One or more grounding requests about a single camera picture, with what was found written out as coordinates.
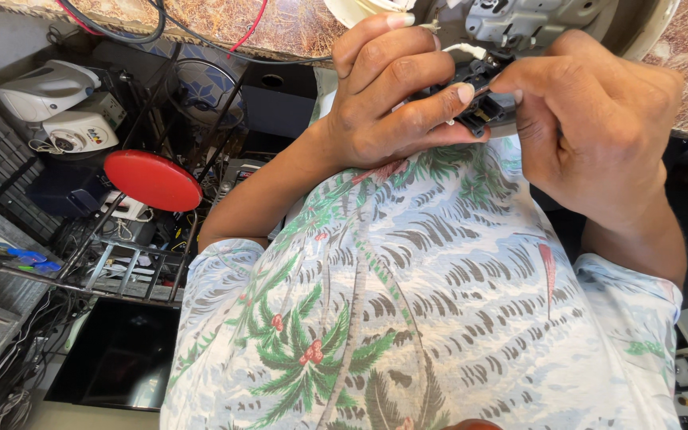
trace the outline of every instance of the man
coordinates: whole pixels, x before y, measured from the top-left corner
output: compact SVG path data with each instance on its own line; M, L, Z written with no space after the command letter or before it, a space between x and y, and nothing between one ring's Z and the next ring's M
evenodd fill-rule
M482 144L445 123L467 84L391 111L454 73L413 23L342 36L330 114L206 219L162 426L679 428L681 77L570 31L492 83L519 139ZM528 181L588 217L574 267Z

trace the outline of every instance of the black screen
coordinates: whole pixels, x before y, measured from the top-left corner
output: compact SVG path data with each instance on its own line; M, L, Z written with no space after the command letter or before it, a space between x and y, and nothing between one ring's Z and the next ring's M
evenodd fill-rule
M179 309L100 298L44 399L160 410L179 319Z

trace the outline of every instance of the speaker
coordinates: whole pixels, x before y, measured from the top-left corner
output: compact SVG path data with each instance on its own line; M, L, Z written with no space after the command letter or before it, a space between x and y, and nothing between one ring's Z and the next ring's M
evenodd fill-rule
M250 130L297 138L307 129L317 98L312 67L251 64L241 89Z

